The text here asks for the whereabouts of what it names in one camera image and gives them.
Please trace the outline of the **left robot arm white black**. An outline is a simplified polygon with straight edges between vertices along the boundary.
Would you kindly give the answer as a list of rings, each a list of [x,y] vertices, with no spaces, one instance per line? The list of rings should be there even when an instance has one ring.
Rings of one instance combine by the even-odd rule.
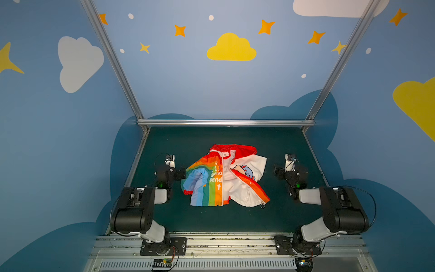
[[[112,232],[138,236],[152,244],[168,244],[169,233],[154,220],[156,205],[167,203],[173,196],[173,184],[186,178],[186,168],[161,165],[156,172],[156,185],[125,187],[110,214]]]

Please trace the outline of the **rainbow and white kids jacket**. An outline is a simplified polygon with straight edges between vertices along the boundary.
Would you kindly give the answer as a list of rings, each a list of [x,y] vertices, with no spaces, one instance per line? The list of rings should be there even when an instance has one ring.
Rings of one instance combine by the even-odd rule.
[[[181,190],[190,205],[224,206],[231,200],[245,207],[266,205],[270,198],[259,185],[267,158],[246,145],[214,145],[186,170]]]

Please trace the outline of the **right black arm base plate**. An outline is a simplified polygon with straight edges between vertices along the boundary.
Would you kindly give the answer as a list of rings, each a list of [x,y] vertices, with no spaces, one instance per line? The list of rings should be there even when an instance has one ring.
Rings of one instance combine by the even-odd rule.
[[[284,235],[274,236],[275,248],[278,255],[300,255],[312,258],[322,255],[323,247],[320,242],[311,243],[299,238]]]

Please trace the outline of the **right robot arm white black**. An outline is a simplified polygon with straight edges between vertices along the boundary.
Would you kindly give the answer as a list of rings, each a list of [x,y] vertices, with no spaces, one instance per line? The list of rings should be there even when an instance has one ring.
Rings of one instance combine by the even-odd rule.
[[[320,218],[295,231],[292,238],[294,248],[316,247],[336,235],[359,235],[368,231],[376,221],[376,200],[365,190],[351,186],[308,188],[308,171],[296,162],[289,162],[283,168],[275,166],[274,176],[286,181],[289,195],[294,200],[321,208]],[[365,193],[372,199],[372,219],[369,219],[356,191]]]

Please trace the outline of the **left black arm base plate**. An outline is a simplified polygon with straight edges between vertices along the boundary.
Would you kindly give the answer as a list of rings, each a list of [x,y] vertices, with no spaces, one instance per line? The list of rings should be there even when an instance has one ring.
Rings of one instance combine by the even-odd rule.
[[[161,243],[143,241],[140,248],[141,256],[184,256],[186,254],[187,238],[169,238]]]

